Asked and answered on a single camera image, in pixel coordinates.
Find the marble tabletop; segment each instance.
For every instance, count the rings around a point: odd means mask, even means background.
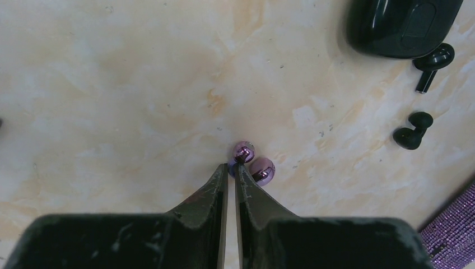
[[[0,2],[0,266],[40,215],[171,209],[242,139],[294,213],[418,228],[475,171],[475,1],[426,95],[411,61],[347,45],[348,3]],[[434,125],[404,150],[391,134],[421,110]],[[231,185],[226,268],[234,219]]]

